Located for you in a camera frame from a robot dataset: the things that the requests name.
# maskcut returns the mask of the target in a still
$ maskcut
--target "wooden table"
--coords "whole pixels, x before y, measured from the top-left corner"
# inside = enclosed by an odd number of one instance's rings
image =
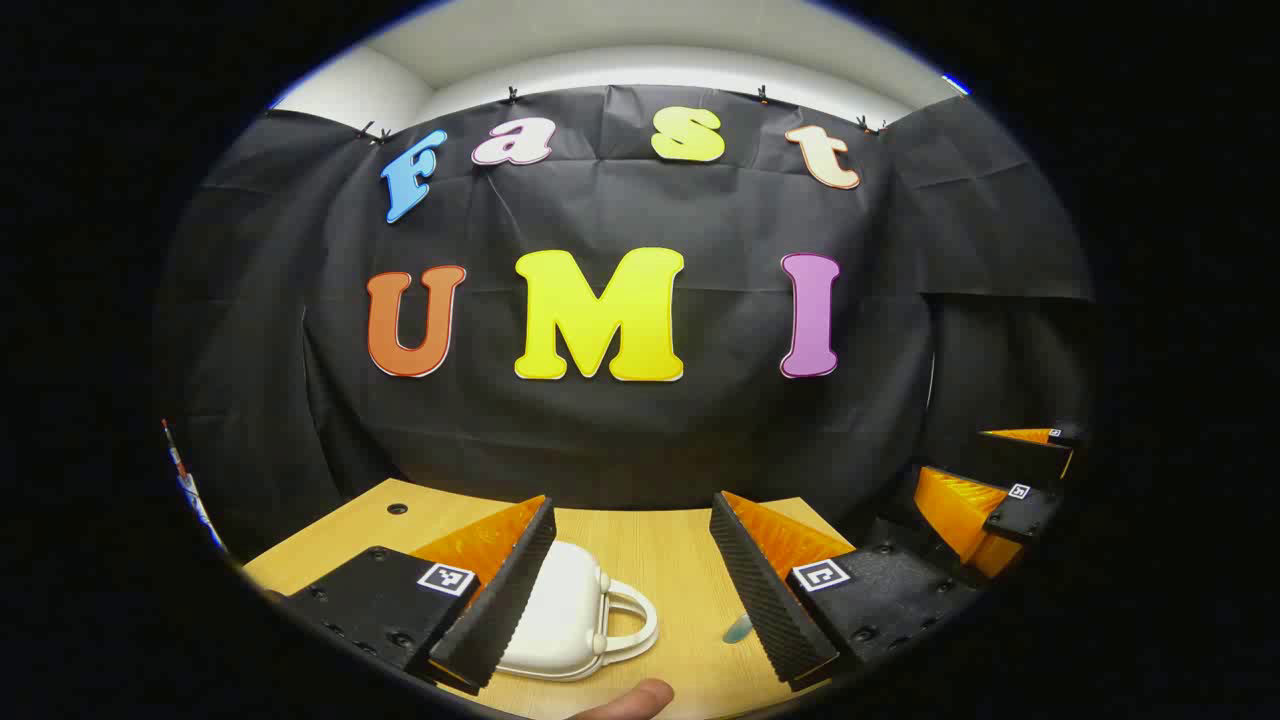
[[[408,511],[393,515],[387,510],[392,503],[407,505]],[[799,497],[765,505],[841,537]],[[388,479],[257,556],[244,570],[264,588],[292,594],[369,546],[412,552],[507,506]],[[676,700],[658,715],[664,720],[733,717],[800,694],[778,682],[755,632],[736,644],[722,642],[745,610],[707,529],[709,521],[709,507],[654,512],[557,507],[557,541],[589,550],[609,577],[653,601],[658,642],[640,657],[576,683],[495,673],[479,698],[456,694],[534,720],[564,720],[644,678],[660,678],[676,689]],[[639,629],[637,618],[611,615],[609,634]]]

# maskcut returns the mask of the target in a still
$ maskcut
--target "white bag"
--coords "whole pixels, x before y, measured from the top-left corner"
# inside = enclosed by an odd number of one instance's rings
[[[631,635],[609,637],[609,610],[644,618]],[[553,542],[538,571],[498,671],[544,680],[581,680],[658,642],[658,611],[631,585],[609,578],[576,544]]]

